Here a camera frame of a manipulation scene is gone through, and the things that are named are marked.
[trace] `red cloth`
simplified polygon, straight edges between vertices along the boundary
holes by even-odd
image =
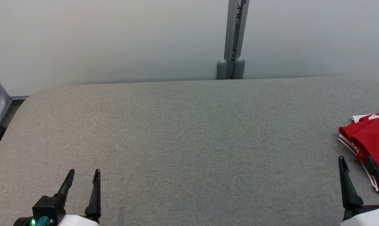
[[[374,177],[367,170],[366,156],[372,156],[379,166],[379,113],[360,117],[356,123],[340,127],[339,133],[339,140],[356,154],[372,186],[378,190]]]

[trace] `white partition panel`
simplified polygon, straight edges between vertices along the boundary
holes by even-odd
[[[228,0],[0,0],[10,96],[67,84],[216,79]]]
[[[379,0],[249,0],[244,79],[379,79]]]

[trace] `folded red garment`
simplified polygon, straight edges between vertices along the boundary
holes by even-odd
[[[339,140],[356,155],[372,186],[378,191],[375,178],[367,170],[366,156],[371,155],[379,166],[379,113],[353,116],[353,122],[339,128]]]

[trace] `gray fabric surface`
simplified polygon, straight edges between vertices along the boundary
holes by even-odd
[[[83,214],[96,168],[101,225],[338,225],[337,158],[365,204],[379,195],[337,141],[379,112],[379,84],[348,78],[66,86],[31,96],[0,143],[0,225],[75,179]]]

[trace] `gray floor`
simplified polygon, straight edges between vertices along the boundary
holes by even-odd
[[[8,127],[11,120],[13,119],[13,116],[15,115],[16,111],[18,110],[18,108],[21,106],[22,103],[23,103],[23,100],[13,100],[6,115],[3,117],[3,120],[0,122],[0,126]]]

